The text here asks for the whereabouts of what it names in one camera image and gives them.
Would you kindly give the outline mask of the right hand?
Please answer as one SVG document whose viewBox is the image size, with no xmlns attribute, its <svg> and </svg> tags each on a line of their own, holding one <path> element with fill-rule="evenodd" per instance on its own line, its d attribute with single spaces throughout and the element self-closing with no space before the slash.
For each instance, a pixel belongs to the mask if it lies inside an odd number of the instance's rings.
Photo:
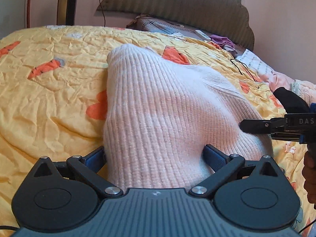
<svg viewBox="0 0 316 237">
<path fill-rule="evenodd" d="M 307 191 L 308 202 L 315 204 L 315 160 L 310 151 L 305 153 L 302 175 L 305 179 L 304 189 Z"/>
</svg>

